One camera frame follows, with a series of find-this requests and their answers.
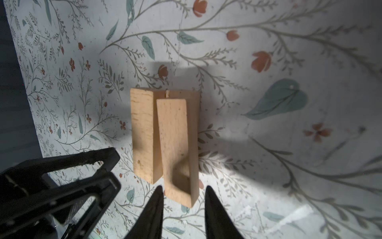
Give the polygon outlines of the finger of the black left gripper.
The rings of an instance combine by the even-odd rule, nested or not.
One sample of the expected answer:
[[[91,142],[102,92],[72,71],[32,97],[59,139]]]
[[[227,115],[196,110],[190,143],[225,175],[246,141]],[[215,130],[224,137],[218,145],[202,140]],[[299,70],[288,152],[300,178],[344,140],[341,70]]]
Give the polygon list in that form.
[[[92,204],[67,235],[69,239],[86,239],[120,189],[121,184],[115,175],[107,172],[2,204],[1,238],[78,201],[94,197]]]
[[[27,160],[1,173],[1,204],[14,202],[53,187],[43,175],[49,172],[102,162],[95,175],[111,172],[119,162],[115,148],[104,148],[67,156]]]

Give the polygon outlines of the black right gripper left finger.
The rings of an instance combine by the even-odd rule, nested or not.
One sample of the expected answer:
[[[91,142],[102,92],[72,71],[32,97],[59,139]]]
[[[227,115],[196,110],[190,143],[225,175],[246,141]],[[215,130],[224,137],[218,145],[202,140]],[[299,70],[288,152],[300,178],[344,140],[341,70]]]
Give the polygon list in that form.
[[[163,214],[163,187],[158,186],[125,239],[161,239]]]

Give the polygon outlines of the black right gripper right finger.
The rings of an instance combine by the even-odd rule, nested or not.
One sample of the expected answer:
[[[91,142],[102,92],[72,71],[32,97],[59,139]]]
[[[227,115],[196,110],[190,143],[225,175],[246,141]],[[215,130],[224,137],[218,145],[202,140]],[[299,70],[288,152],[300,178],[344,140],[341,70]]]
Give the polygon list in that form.
[[[207,239],[243,239],[211,186],[205,193]]]

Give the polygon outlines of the plain wooden block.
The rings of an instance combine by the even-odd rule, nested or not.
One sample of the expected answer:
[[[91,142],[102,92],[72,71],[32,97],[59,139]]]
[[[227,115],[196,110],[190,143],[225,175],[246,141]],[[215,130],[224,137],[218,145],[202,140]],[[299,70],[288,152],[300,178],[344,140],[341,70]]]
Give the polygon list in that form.
[[[188,208],[199,197],[198,107],[191,100],[157,100],[166,196]]]

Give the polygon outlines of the long wooden block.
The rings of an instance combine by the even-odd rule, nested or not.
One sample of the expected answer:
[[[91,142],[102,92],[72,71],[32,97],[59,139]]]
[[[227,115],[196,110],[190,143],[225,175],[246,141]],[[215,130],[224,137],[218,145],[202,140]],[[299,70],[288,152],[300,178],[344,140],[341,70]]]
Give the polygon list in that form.
[[[130,90],[134,173],[150,184],[163,176],[157,100],[164,98],[165,91]]]

